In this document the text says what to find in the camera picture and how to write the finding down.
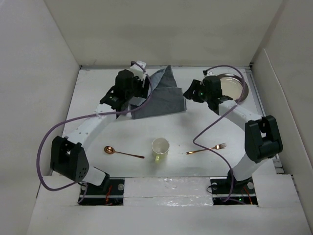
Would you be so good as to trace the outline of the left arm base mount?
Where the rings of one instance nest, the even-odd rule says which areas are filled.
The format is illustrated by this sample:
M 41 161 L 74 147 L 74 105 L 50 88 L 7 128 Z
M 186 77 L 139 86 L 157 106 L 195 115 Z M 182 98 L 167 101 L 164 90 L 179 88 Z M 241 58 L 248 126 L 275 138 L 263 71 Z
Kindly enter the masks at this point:
M 81 206 L 122 206 L 125 178 L 106 176 L 100 186 L 80 183 L 78 204 Z

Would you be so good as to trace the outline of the grey cloth placemat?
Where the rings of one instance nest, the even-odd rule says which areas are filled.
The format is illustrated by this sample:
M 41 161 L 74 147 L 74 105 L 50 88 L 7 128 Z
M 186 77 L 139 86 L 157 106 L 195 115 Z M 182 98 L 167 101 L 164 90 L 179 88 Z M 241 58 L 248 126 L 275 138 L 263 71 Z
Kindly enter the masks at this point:
M 186 111 L 186 100 L 182 88 L 177 86 L 170 65 L 151 75 L 152 97 L 148 104 L 126 116 L 132 119 L 175 114 Z

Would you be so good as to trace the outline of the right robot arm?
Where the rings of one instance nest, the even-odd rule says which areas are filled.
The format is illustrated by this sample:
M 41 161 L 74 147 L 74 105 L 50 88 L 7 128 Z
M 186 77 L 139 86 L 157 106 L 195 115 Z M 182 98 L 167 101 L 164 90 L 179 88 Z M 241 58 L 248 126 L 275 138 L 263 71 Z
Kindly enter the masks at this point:
M 194 102 L 206 102 L 220 118 L 227 118 L 245 132 L 245 154 L 227 174 L 225 184 L 230 192 L 241 190 L 267 159 L 282 152 L 283 143 L 276 118 L 252 113 L 223 95 L 217 76 L 207 76 L 201 81 L 194 79 L 183 96 Z

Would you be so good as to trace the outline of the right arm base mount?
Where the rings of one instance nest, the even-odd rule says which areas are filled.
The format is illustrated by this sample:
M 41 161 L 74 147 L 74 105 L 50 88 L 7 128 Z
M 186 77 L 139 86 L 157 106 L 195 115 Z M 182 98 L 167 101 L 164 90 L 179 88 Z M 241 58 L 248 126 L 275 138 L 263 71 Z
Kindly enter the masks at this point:
M 212 196 L 213 205 L 258 205 L 252 177 L 240 182 L 232 179 L 230 173 L 212 177 L 206 191 Z

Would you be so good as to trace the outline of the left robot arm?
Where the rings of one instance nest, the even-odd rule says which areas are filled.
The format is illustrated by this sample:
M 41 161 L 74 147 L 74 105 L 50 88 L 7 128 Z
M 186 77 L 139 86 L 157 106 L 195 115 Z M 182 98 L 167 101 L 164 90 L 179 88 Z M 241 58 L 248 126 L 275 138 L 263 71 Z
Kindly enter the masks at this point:
M 98 194 L 109 189 L 109 174 L 89 164 L 86 152 L 94 139 L 116 115 L 129 112 L 132 98 L 148 99 L 152 91 L 151 81 L 138 65 L 119 71 L 115 84 L 99 101 L 92 115 L 65 137 L 57 136 L 51 145 L 50 167 L 53 171 L 75 183 L 91 184 Z

